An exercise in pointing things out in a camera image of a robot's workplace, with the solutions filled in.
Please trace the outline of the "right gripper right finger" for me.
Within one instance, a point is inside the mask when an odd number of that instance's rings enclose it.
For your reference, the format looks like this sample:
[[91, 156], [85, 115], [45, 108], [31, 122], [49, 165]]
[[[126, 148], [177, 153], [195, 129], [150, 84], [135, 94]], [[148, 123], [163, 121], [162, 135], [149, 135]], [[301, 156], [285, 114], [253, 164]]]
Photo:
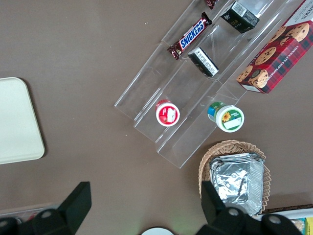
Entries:
[[241, 209], [226, 206], [210, 181], [201, 183], [201, 207], [207, 224], [199, 235], [254, 235], [256, 223]]

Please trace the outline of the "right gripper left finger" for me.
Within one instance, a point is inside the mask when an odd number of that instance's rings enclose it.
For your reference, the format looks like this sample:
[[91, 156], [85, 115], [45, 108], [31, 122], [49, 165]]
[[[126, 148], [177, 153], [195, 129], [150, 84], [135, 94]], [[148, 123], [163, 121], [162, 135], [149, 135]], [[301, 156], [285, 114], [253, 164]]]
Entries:
[[23, 225], [24, 235], [74, 235], [91, 209], [90, 182], [80, 182], [56, 209], [46, 209]]

